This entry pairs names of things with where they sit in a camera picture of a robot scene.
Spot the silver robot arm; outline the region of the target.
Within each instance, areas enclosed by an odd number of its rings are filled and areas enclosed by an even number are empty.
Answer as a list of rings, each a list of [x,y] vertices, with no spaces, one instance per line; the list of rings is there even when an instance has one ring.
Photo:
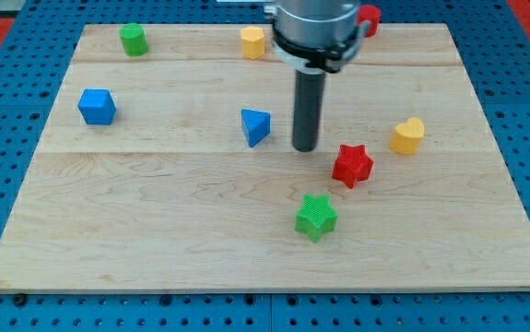
[[[275,0],[264,5],[276,56],[302,74],[334,74],[376,27],[353,0]]]

